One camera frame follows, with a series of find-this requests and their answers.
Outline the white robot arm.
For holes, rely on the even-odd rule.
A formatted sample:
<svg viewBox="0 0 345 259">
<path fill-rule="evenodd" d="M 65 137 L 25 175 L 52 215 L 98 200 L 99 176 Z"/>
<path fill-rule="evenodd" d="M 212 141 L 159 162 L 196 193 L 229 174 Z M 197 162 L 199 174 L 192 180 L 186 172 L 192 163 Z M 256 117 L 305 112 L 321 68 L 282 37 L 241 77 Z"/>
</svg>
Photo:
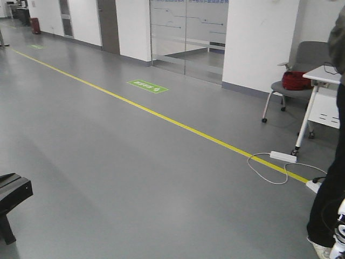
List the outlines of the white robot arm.
<svg viewBox="0 0 345 259">
<path fill-rule="evenodd" d="M 344 258 L 344 200 L 338 209 L 338 219 L 334 231 L 335 243 L 331 249 L 329 258 Z"/>
</svg>

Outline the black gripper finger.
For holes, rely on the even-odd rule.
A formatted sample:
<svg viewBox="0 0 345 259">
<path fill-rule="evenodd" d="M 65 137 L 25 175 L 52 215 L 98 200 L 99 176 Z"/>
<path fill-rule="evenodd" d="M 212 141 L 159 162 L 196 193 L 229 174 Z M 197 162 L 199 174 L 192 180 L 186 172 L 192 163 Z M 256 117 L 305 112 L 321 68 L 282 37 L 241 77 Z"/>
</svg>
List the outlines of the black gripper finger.
<svg viewBox="0 0 345 259">
<path fill-rule="evenodd" d="M 33 195 L 31 181 L 16 173 L 1 175 L 1 236 L 6 244 L 16 242 L 7 214 Z"/>
</svg>

